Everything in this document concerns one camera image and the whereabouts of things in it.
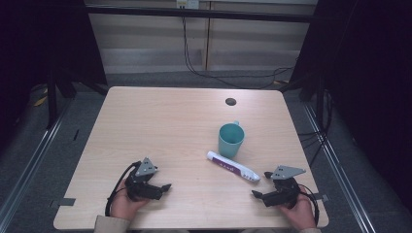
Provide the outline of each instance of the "wooden table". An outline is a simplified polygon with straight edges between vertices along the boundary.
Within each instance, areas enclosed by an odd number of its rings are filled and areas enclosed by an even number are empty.
[[[228,106],[227,98],[236,105]],[[251,183],[206,158],[218,151],[218,131],[239,120],[246,137],[233,159],[262,176]],[[274,90],[112,87],[65,194],[74,206],[59,208],[57,229],[92,229],[107,197],[131,163],[148,157],[157,173],[150,184],[172,183],[141,209],[134,229],[247,229],[290,227],[251,190],[274,190],[264,172],[278,165],[306,169],[296,178],[318,189],[282,93]],[[326,226],[319,201],[319,226]]]

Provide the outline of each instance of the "gray floor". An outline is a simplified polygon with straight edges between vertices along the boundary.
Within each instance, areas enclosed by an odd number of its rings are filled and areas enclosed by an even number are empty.
[[[264,75],[271,74],[271,72],[243,71],[214,74]],[[286,72],[279,75],[277,79],[286,80],[289,75],[290,72]],[[190,72],[108,75],[107,78],[110,85],[236,88],[216,79],[198,77]],[[223,80],[245,88],[259,88],[272,83],[271,78],[226,78]],[[278,87],[271,85],[266,89]],[[51,207],[51,202],[64,196],[104,101],[104,96],[92,92],[81,84],[77,85],[77,89],[79,93],[75,99],[59,98],[59,107],[68,104],[69,109],[41,161],[38,171],[19,202],[6,232],[58,232],[52,226],[57,209]],[[13,142],[1,154],[1,203],[4,203],[9,197],[19,175],[23,172],[45,134],[47,103],[40,107],[32,106],[40,95],[41,91],[32,93],[32,99],[27,105],[25,114],[20,119]],[[312,132],[313,128],[304,109],[306,103],[301,103],[297,95],[298,90],[285,93],[296,131],[297,133]],[[316,137],[303,141],[309,137],[301,136],[301,140],[305,154],[308,160],[311,160],[320,144],[315,142]],[[340,164],[370,215],[375,231],[412,232],[411,215],[401,205],[384,179],[370,166],[361,149],[354,145],[350,132],[336,111],[333,112],[328,138],[338,155]],[[323,232],[362,232],[322,150],[312,167],[312,172],[320,192],[326,194],[330,199],[325,202],[329,225],[323,229]]]

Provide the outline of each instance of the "metal rod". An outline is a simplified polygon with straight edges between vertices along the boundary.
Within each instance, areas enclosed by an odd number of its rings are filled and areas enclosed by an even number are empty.
[[[203,18],[227,18],[261,21],[284,21],[284,22],[338,22],[341,18],[313,17],[306,15],[281,15],[264,13],[246,13],[229,11],[174,9],[174,8],[139,8],[119,7],[109,5],[62,5],[62,4],[35,4],[30,7],[39,10],[54,11],[85,11],[91,14],[130,15],[130,16],[157,16],[157,17],[203,17]]]

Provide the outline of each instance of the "aluminum rail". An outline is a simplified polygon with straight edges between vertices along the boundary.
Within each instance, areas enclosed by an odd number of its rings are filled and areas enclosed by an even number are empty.
[[[316,119],[316,115],[312,107],[309,105],[305,105],[305,111],[315,132],[320,132],[321,129],[318,126],[318,121]],[[343,194],[345,195],[348,201],[349,206],[351,207],[352,213],[354,214],[355,219],[357,220],[361,231],[364,233],[375,233],[376,231],[375,231],[375,228],[373,227],[369,214],[364,208],[363,203],[361,202],[360,198],[355,193],[355,190],[352,187],[348,176],[346,176],[345,170],[340,164],[339,159],[336,153],[334,152],[333,147],[330,144],[329,140],[327,139],[327,137],[325,137],[325,135],[321,133],[318,133],[318,139],[320,142],[324,142],[322,147],[324,149],[326,158],[330,164],[330,167],[337,181],[339,182],[339,185],[343,191]]]
[[[24,197],[31,181],[36,175],[37,170],[39,169],[52,141],[60,128],[61,121],[67,110],[70,107],[71,102],[66,103],[63,107],[62,113],[60,114],[59,118],[56,120],[55,124],[44,134],[42,141],[40,142],[39,146],[34,151],[33,155],[31,156],[30,161],[28,162],[27,166],[25,167],[24,171],[22,172],[21,176],[18,178],[13,190],[9,193],[9,196],[3,203],[0,209],[0,233],[5,233],[10,222],[15,215],[15,212]]]

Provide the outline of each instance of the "toothpaste tube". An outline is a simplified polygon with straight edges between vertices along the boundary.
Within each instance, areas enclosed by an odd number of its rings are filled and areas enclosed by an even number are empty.
[[[251,181],[251,182],[258,182],[260,181],[260,176],[254,173],[251,169],[239,164],[235,161],[232,161],[228,158],[221,156],[213,151],[209,151],[207,153],[207,158],[212,160],[212,162],[220,165],[221,167],[225,168],[227,171],[232,172],[236,175],[243,177],[244,179]]]

